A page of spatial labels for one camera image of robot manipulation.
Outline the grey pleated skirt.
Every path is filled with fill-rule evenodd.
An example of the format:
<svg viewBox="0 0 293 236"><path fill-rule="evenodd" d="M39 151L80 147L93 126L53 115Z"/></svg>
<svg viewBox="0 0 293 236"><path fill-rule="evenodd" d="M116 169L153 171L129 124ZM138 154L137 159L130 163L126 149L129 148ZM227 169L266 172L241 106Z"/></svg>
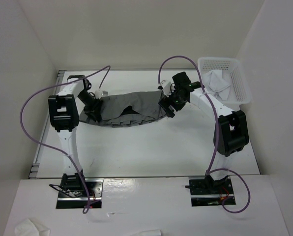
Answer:
<svg viewBox="0 0 293 236"><path fill-rule="evenodd" d="M140 91L102 97L101 120L83 110L80 122L101 127L132 127L159 121L166 117L159 105L161 91Z"/></svg>

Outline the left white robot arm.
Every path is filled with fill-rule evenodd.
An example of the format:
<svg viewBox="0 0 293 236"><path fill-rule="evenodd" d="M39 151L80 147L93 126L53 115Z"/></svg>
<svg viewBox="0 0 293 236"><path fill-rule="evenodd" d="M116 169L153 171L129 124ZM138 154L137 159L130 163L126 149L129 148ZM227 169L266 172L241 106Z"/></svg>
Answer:
<svg viewBox="0 0 293 236"><path fill-rule="evenodd" d="M72 75L62 91L48 98L51 126L59 135L61 150L67 157L60 185L64 191L82 196L87 191L83 169L78 158L76 131L80 118L76 99L84 104L84 113L94 121L101 121L102 99L88 92L91 83L84 75Z"/></svg>

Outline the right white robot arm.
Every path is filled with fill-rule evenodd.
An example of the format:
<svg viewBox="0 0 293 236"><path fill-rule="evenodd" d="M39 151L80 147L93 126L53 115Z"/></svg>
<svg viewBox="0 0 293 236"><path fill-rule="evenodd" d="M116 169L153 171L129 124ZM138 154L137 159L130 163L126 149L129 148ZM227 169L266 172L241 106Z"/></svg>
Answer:
<svg viewBox="0 0 293 236"><path fill-rule="evenodd" d="M162 80L158 89L163 94L159 105L168 117L174 117L175 112L190 103L215 121L214 151L204 182L199 187L216 193L225 185L237 154L249 143L245 113L222 104L208 94L200 82L191 82L185 72L174 75L172 81Z"/></svg>

